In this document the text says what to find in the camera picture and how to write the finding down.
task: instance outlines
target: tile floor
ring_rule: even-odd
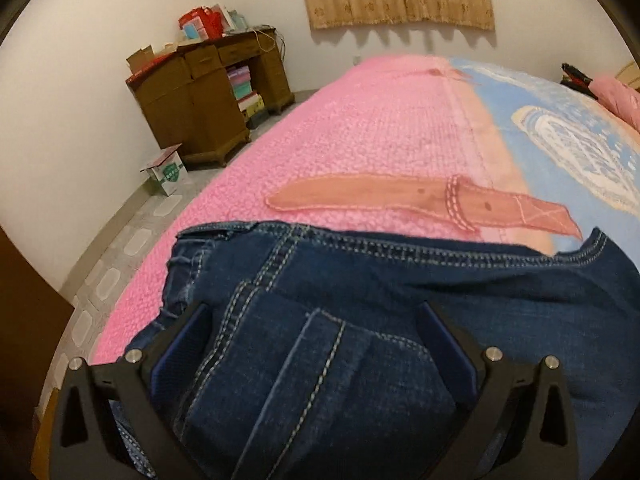
[[[280,116],[271,116],[251,132],[252,140],[268,131],[296,106],[290,106]],[[228,159],[250,150],[251,146],[244,145]],[[185,184],[171,196],[151,196],[115,237],[73,298],[74,313],[49,367],[40,397],[40,415],[46,409],[52,388],[62,386],[69,360],[76,356],[90,360],[97,338],[118,298],[158,238],[191,200],[222,171],[217,166],[190,171],[190,184]]]

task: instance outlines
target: jeans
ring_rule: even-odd
[[[156,374],[150,395],[210,478],[423,473],[458,416],[416,330],[425,301],[483,347],[520,362],[562,361],[581,478],[640,402],[640,276],[598,229],[580,250],[548,257],[521,246],[226,222],[182,232],[168,269],[160,314],[128,348],[203,305],[189,335],[200,343],[177,374]]]

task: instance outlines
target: pink rolled fabric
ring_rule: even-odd
[[[610,76],[597,77],[589,90],[602,106],[640,132],[640,93]]]

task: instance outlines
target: wall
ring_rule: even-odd
[[[125,59],[216,0],[32,0],[0,46],[0,224],[56,289],[158,149]]]
[[[614,75],[632,56],[596,0],[493,0],[496,32],[437,23],[310,31],[304,0],[221,0],[251,24],[270,23],[287,43],[292,90],[319,88],[363,58],[389,52],[461,56],[551,80],[569,62]]]

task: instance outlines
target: metal screw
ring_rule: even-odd
[[[494,363],[500,361],[504,356],[502,350],[496,346],[489,346],[489,348],[484,351],[484,354],[489,361],[493,361]]]
[[[555,370],[560,366],[560,359],[558,359],[555,355],[548,355],[545,357],[545,365],[547,368]]]
[[[140,350],[139,348],[129,350],[125,354],[124,358],[126,359],[127,363],[137,363],[138,361],[140,361],[140,359],[142,359],[142,350]]]
[[[83,363],[84,359],[82,359],[81,357],[74,357],[73,359],[71,359],[71,361],[69,361],[69,370],[79,370]]]

